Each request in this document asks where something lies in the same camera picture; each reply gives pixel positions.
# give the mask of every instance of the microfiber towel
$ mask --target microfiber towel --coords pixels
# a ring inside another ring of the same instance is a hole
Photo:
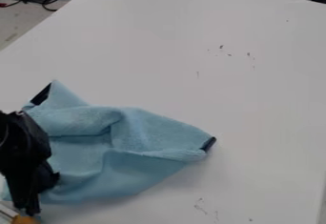
[[[23,110],[49,135],[49,163],[61,174],[41,194],[43,203],[142,192],[203,159],[214,143],[196,127],[151,112],[89,105],[57,81]]]

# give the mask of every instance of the cloth fold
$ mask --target cloth fold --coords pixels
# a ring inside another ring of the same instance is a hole
[[[61,174],[41,194],[45,203],[142,192],[203,159],[214,143],[196,127],[151,112],[89,105],[57,81],[23,110],[49,135],[49,162]]]

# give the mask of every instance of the floor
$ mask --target floor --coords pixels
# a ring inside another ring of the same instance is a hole
[[[57,9],[70,0],[59,0],[51,5]],[[0,0],[0,3],[12,3],[13,0]],[[53,12],[44,10],[41,5],[19,3],[18,5],[0,9],[0,50],[14,42],[21,35],[35,27]]]

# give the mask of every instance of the white table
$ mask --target white table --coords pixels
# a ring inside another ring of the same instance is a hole
[[[73,0],[1,52],[0,108],[56,78],[218,138],[207,161],[77,223],[316,223],[325,23],[302,0]]]

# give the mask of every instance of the white surface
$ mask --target white surface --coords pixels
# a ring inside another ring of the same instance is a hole
[[[57,78],[218,138],[207,161],[76,223],[317,223],[325,23],[302,0],[73,0],[1,52],[0,108]]]
[[[70,0],[59,0],[51,5],[58,8]],[[0,0],[0,3],[13,3],[14,0]],[[42,6],[33,3],[20,3],[18,5],[0,9],[0,50],[11,44],[17,38],[35,27],[52,12],[44,10]]]

